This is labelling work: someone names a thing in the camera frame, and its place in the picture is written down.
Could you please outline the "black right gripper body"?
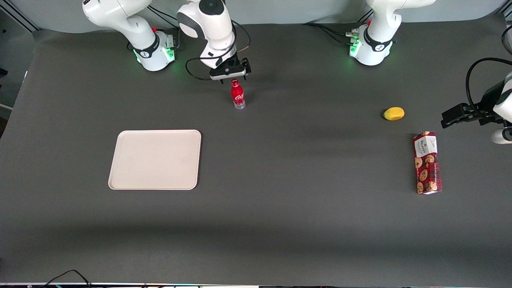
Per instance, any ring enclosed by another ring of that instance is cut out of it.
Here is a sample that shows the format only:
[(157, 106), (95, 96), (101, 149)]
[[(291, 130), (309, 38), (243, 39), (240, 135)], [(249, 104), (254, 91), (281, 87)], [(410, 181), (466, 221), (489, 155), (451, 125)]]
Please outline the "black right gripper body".
[(217, 67), (219, 73), (239, 73), (243, 71), (243, 65), (237, 55), (233, 55)]

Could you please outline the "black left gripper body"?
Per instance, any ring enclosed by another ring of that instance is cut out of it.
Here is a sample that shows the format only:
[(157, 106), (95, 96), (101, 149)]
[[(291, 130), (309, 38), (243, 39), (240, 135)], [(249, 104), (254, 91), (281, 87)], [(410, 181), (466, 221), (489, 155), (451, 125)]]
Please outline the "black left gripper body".
[(478, 120), (480, 125), (489, 123), (504, 124), (504, 119), (494, 112), (493, 108), (497, 104), (504, 87), (504, 80), (487, 89), (482, 99), (477, 103), (477, 108), (485, 117)]

